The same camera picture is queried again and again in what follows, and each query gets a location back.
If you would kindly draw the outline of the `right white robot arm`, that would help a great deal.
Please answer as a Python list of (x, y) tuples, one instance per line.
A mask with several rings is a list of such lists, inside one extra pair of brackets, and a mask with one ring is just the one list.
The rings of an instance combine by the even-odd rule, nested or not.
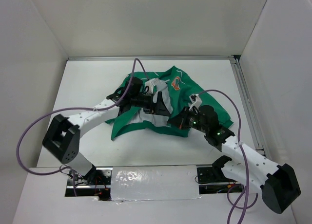
[(169, 124), (181, 130), (193, 128), (204, 133), (206, 141), (222, 153), (213, 164), (213, 176), (240, 182), (258, 193), (265, 205), (277, 214), (284, 212), (301, 195), (294, 169), (280, 165), (240, 143), (238, 137), (223, 126), (213, 107), (183, 108)]

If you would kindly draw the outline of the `green zip jacket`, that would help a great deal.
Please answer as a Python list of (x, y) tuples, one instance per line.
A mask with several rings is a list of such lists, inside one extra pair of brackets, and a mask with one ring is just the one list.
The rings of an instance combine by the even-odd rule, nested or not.
[[(147, 78), (158, 79), (159, 83), (154, 87), (154, 92), (163, 92), (164, 101), (170, 104), (168, 110), (172, 117), (178, 115), (185, 106), (191, 105), (190, 96), (199, 94), (204, 91), (189, 75), (176, 66), (164, 72), (135, 72), (134, 76), (140, 78), (143, 82)], [(202, 105), (212, 106), (218, 115), (220, 123), (225, 127), (233, 124), (228, 112), (208, 93), (200, 95)], [(111, 140), (131, 131), (150, 129), (159, 134), (173, 135), (179, 137), (187, 137), (189, 129), (180, 130), (177, 127), (171, 127), (167, 124), (168, 117), (160, 115), (145, 114), (139, 107), (131, 107), (131, 109), (120, 116), (109, 119), (107, 124), (113, 123)]]

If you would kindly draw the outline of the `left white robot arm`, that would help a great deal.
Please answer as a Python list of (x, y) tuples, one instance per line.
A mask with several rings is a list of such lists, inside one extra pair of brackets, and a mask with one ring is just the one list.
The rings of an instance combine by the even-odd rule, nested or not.
[(78, 173), (84, 184), (92, 184), (99, 173), (79, 152), (81, 137), (105, 121), (129, 112), (131, 107), (139, 107), (148, 115), (170, 117), (172, 110), (166, 88), (166, 82), (158, 78), (143, 82), (133, 77), (89, 111), (69, 117), (56, 115), (42, 144), (62, 164), (68, 165)]

